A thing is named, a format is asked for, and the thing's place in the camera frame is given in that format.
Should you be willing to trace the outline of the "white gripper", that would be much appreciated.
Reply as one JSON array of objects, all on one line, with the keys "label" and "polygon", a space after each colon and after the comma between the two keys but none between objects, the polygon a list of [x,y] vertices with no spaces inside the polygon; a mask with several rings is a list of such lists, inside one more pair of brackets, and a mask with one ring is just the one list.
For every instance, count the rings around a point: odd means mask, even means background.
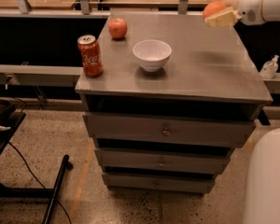
[{"label": "white gripper", "polygon": [[204,12],[203,21],[209,27],[232,27],[239,20],[245,25],[261,25],[262,0],[223,0],[227,8],[218,12]]}]

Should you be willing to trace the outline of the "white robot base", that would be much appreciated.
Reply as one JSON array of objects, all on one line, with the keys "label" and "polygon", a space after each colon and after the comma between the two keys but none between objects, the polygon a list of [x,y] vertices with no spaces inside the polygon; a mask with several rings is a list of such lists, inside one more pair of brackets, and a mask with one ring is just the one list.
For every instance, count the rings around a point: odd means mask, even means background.
[{"label": "white robot base", "polygon": [[264,134],[253,149],[243,224],[280,224],[280,128]]}]

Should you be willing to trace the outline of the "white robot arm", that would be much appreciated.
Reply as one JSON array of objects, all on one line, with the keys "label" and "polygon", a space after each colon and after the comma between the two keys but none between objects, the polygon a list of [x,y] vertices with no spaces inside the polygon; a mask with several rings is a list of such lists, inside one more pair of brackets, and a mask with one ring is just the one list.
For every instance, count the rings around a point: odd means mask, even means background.
[{"label": "white robot arm", "polygon": [[280,22],[280,0],[223,0],[223,8],[205,14],[203,22],[209,27],[232,27],[238,21],[245,25]]}]

